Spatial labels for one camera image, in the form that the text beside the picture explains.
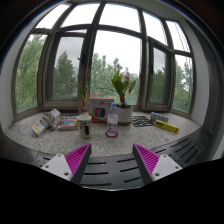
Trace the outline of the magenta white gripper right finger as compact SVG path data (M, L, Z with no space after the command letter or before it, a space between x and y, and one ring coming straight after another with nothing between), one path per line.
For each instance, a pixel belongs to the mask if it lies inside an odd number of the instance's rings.
M132 152L145 185L182 169L182 167L167 154L158 155L138 144L133 145Z

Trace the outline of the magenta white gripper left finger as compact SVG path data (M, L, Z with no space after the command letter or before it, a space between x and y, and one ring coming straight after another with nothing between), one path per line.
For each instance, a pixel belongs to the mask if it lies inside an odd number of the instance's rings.
M66 155L56 154L42 169L79 185L90 155L91 144L88 143Z

